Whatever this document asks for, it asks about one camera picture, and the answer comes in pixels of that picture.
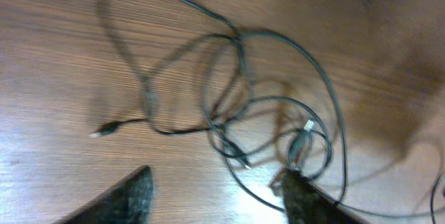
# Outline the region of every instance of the tangled cable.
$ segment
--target tangled cable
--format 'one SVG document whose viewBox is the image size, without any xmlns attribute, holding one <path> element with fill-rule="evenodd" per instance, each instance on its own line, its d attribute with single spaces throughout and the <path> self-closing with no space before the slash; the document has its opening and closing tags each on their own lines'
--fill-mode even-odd
<svg viewBox="0 0 445 224">
<path fill-rule="evenodd" d="M 329 92 L 330 98 L 332 100 L 332 103 L 334 104 L 334 110 L 337 116 L 338 126 L 339 126 L 339 133 L 340 133 L 340 139 L 341 139 L 341 146 L 342 146 L 342 185 L 341 185 L 341 192 L 336 200 L 332 199 L 332 197 L 325 195 L 327 198 L 331 199 L 335 205 L 341 205 L 343 207 L 347 207 L 349 209 L 352 209 L 354 211 L 361 212 L 363 214 L 369 214 L 374 216 L 382 216 L 387 218 L 410 218 L 410 217 L 420 217 L 420 216 L 427 216 L 430 213 L 422 213 L 422 214 L 415 214 L 415 215 L 406 215 L 406 216 L 395 216 L 390 214 L 379 214 L 379 213 L 373 213 L 366 210 L 349 207 L 342 203 L 342 200 L 345 197 L 346 189 L 348 186 L 348 162 L 347 162 L 347 148 L 346 148 L 346 134 L 345 134 L 345 127 L 343 122 L 343 116 L 341 114 L 340 105 L 337 99 L 337 96 L 335 94 L 334 88 L 332 87 L 332 84 L 330 80 L 328 79 L 325 71 L 321 68 L 321 66 L 318 64 L 318 62 L 308 53 L 306 52 L 299 44 L 292 41 L 285 35 L 282 35 L 280 33 L 270 31 L 270 30 L 256 30 L 256 31 L 242 31 L 236 26 L 234 26 L 233 23 L 231 23 L 228 19 L 223 17 L 222 15 L 219 15 L 215 12 L 212 12 L 206 8 L 204 8 L 201 5 L 198 5 L 195 2 L 189 1 L 189 0 L 178 0 L 188 6 L 191 6 L 201 13 L 204 13 L 205 15 L 208 15 L 223 24 L 226 24 L 230 29 L 230 34 L 219 34 L 219 33 L 211 33 L 207 35 L 200 36 L 194 40 L 191 40 L 184 46 L 178 48 L 171 56 L 169 56 L 168 60 L 163 61 L 160 63 L 157 67 L 155 67 L 148 75 L 144 75 L 142 71 L 139 69 L 139 67 L 135 64 L 133 60 L 133 54 L 131 53 L 130 49 L 126 46 L 124 40 L 119 36 L 118 32 L 114 29 L 113 22 L 111 20 L 111 13 L 109 10 L 110 2 L 111 0 L 99 0 L 97 9 L 98 9 L 98 15 L 100 17 L 100 22 L 102 26 L 106 30 L 107 36 L 111 39 L 113 44 L 115 45 L 115 48 L 117 49 L 119 55 L 128 63 L 128 65 L 131 67 L 133 73 L 136 75 L 136 77 L 140 80 L 143 88 L 143 97 L 144 97 L 144 104 L 143 109 L 146 115 L 146 118 L 143 119 L 132 119 L 127 121 L 115 121 L 110 122 L 104 126 L 102 126 L 101 129 L 96 131 L 95 133 L 91 134 L 90 137 L 98 137 L 103 136 L 107 134 L 112 134 L 114 131 L 116 131 L 119 127 L 125 124 L 129 123 L 135 123 L 135 122 L 147 122 L 151 129 L 153 129 L 155 132 L 167 136 L 178 136 L 178 135 L 184 135 L 184 134 L 192 134 L 196 132 L 203 132 L 205 131 L 207 133 L 209 142 L 212 146 L 212 148 L 220 154 L 224 160 L 225 164 L 229 169 L 230 174 L 235 179 L 235 181 L 238 183 L 238 185 L 249 195 L 251 195 L 256 200 L 260 201 L 261 203 L 265 204 L 268 207 L 271 207 L 273 209 L 276 209 L 281 212 L 285 212 L 285 210 L 281 207 L 272 205 L 271 203 L 263 200 L 258 195 L 254 194 L 249 190 L 242 181 L 238 178 L 236 173 L 234 172 L 234 169 L 232 168 L 231 163 L 228 161 L 228 159 L 235 159 L 240 164 L 242 164 L 245 167 L 249 167 L 249 161 L 248 157 L 256 154 L 264 149 L 266 149 L 270 144 L 273 143 L 275 140 L 267 141 L 264 144 L 260 145 L 256 149 L 244 152 L 239 148 L 235 143 L 230 141 L 227 137 L 227 128 L 236 121 L 239 121 L 243 118 L 245 113 L 248 111 L 250 106 L 253 104 L 260 104 L 264 102 L 269 101 L 276 101 L 276 102 L 286 102 L 293 105 L 296 105 L 306 112 L 308 112 L 311 116 L 310 119 L 308 119 L 308 123 L 304 128 L 295 128 L 291 131 L 288 131 L 283 134 L 291 134 L 294 133 L 295 136 L 292 138 L 291 144 L 288 148 L 288 169 L 297 169 L 300 170 L 302 168 L 302 162 L 305 159 L 305 156 L 303 155 L 303 158 L 300 160 L 300 164 L 298 166 L 293 165 L 293 161 L 297 159 L 297 157 L 301 157 L 303 152 L 303 146 L 308 145 L 309 147 L 314 142 L 313 134 L 317 134 L 324 140 L 325 143 L 325 158 L 323 161 L 323 165 L 320 170 L 315 172 L 313 175 L 307 176 L 309 180 L 314 180 L 320 177 L 323 172 L 326 170 L 326 168 L 330 165 L 330 162 L 332 160 L 332 142 L 330 139 L 329 132 L 324 124 L 324 122 L 320 119 L 320 117 L 306 104 L 303 104 L 302 102 L 290 98 L 290 97 L 283 97 L 283 96 L 265 96 L 265 97 L 255 97 L 254 96 L 254 81 L 252 78 L 252 75 L 250 74 L 250 68 L 249 63 L 245 57 L 245 46 L 244 41 L 248 38 L 254 38 L 254 37 L 266 37 L 266 38 L 273 38 L 275 40 L 282 41 L 290 46 L 292 46 L 297 52 L 302 54 L 316 69 L 318 74 L 321 76 L 324 84 L 326 85 L 327 91 Z M 209 65 L 204 73 L 204 81 L 201 87 L 201 95 L 200 95 L 200 107 L 202 114 L 207 122 L 207 126 L 201 127 L 201 128 L 195 128 L 195 129 L 178 129 L 178 130 L 172 130 L 172 131 L 164 131 L 159 129 L 156 126 L 155 123 L 155 115 L 156 111 L 158 109 L 158 95 L 155 92 L 155 89 L 152 85 L 153 78 L 164 68 L 169 66 L 171 63 L 179 60 L 187 51 L 192 50 L 194 47 L 199 45 L 200 43 L 208 40 L 208 39 L 219 39 L 224 40 L 228 42 L 227 46 L 232 46 L 236 50 L 237 54 L 237 69 L 235 71 L 235 75 L 232 77 L 232 80 L 229 82 L 228 87 L 223 92 L 223 96 L 213 105 L 210 106 L 209 102 L 207 101 L 207 95 L 208 95 L 208 89 L 209 89 L 209 80 L 213 73 L 213 68 L 216 65 L 218 59 L 220 58 L 220 54 L 216 54 L 212 57 L 212 59 L 209 62 Z M 244 89 L 245 89 L 245 101 L 242 106 L 240 106 L 236 112 L 233 114 L 233 116 L 228 117 L 227 119 L 224 119 L 222 123 L 218 122 L 218 114 L 216 111 L 218 110 L 219 106 L 221 105 L 221 102 L 224 100 L 224 94 L 229 91 L 235 82 L 238 81 L 238 79 L 243 80 Z M 321 131 L 313 130 L 313 125 L 317 124 Z M 216 135 L 220 141 L 220 145 L 218 145 L 215 141 L 215 138 L 213 135 Z M 441 209 L 435 210 L 435 211 L 445 211 L 445 207 L 442 207 Z M 432 217 L 434 218 L 434 212 L 433 209 L 431 209 Z"/>
</svg>

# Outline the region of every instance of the metal connector tip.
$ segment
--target metal connector tip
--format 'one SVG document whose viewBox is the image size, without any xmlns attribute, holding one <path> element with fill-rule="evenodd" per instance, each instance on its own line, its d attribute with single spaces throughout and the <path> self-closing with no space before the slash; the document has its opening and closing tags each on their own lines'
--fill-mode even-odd
<svg viewBox="0 0 445 224">
<path fill-rule="evenodd" d="M 88 137 L 90 138 L 98 138 L 98 137 L 102 137 L 103 134 L 101 132 L 94 132 L 88 135 Z"/>
<path fill-rule="evenodd" d="M 306 122 L 305 127 L 303 127 L 303 129 L 306 130 L 306 131 L 311 131 L 312 128 L 314 127 L 314 125 L 315 125 L 315 123 L 312 120 L 308 120 Z"/>
</svg>

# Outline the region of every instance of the wooden surface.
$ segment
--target wooden surface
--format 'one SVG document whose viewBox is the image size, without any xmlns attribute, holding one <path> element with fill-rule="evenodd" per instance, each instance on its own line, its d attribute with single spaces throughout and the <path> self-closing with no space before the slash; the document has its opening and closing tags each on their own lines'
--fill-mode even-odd
<svg viewBox="0 0 445 224">
<path fill-rule="evenodd" d="M 288 35 L 326 69 L 346 119 L 346 203 L 395 214 L 428 210 L 428 190 L 444 165 L 445 0 L 194 1 L 238 25 Z M 95 2 L 0 0 L 0 223 L 54 222 L 143 164 L 152 167 L 156 183 L 151 223 L 285 222 L 237 187 L 204 134 L 165 137 L 141 124 L 88 138 L 105 122 L 143 116 L 139 84 L 99 26 Z M 227 32 L 172 0 L 115 0 L 113 16 L 144 70 L 199 34 Z M 272 40 L 248 45 L 261 81 L 257 94 L 300 99 L 336 133 L 332 105 L 309 63 Z M 225 56 L 212 78 L 215 90 L 234 66 L 233 54 Z M 201 61 L 194 51 L 156 80 L 162 126 L 202 121 Z M 282 104 L 255 110 L 264 109 L 268 113 L 234 127 L 231 135 L 242 147 L 279 133 L 284 113 L 298 115 Z M 254 192 L 277 204 L 267 184 L 285 147 L 280 142 L 253 158 L 254 170 L 240 170 Z M 319 182 L 332 195 L 341 182 L 338 141 L 334 157 Z M 309 168 L 321 158 L 315 154 Z M 443 204 L 438 193 L 436 205 Z"/>
</svg>

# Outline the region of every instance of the blurry dark object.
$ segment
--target blurry dark object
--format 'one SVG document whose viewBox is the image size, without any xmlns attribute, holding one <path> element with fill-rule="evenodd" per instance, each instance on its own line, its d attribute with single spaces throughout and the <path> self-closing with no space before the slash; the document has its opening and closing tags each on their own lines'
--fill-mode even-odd
<svg viewBox="0 0 445 224">
<path fill-rule="evenodd" d="M 58 224 L 146 224 L 153 197 L 152 172 L 149 166 L 141 166 Z"/>
<path fill-rule="evenodd" d="M 288 171 L 281 187 L 289 224 L 365 223 L 335 207 L 299 172 Z"/>
</svg>

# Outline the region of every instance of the wood grain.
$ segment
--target wood grain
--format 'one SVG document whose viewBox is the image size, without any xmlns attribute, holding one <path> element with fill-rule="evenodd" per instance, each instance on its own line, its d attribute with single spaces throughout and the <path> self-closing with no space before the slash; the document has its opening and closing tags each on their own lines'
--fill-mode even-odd
<svg viewBox="0 0 445 224">
<path fill-rule="evenodd" d="M 346 118 L 348 204 L 395 214 L 428 209 L 428 190 L 444 165 L 445 0 L 194 1 L 240 26 L 288 35 L 326 69 Z M 54 222 L 140 165 L 154 171 L 151 223 L 284 223 L 237 187 L 204 134 L 165 137 L 132 125 L 88 139 L 105 122 L 143 116 L 138 81 L 99 25 L 96 2 L 0 0 L 0 223 Z M 227 32 L 172 0 L 115 0 L 112 11 L 144 70 L 191 38 Z M 310 64 L 273 40 L 247 44 L 257 94 L 300 99 L 336 133 L 332 105 Z M 197 81 L 206 49 L 157 78 L 162 126 L 202 121 Z M 216 69 L 215 93 L 228 81 L 233 56 L 225 53 Z M 283 113 L 304 117 L 285 104 L 255 108 L 264 110 L 269 113 L 234 126 L 231 135 L 243 147 L 285 128 L 278 120 Z M 285 147 L 280 141 L 253 158 L 253 171 L 240 171 L 253 191 L 277 204 L 267 184 Z M 334 163 L 318 182 L 333 195 L 341 182 L 339 150 L 337 141 Z M 309 168 L 321 159 L 315 154 Z M 444 204 L 440 194 L 436 203 Z"/>
</svg>

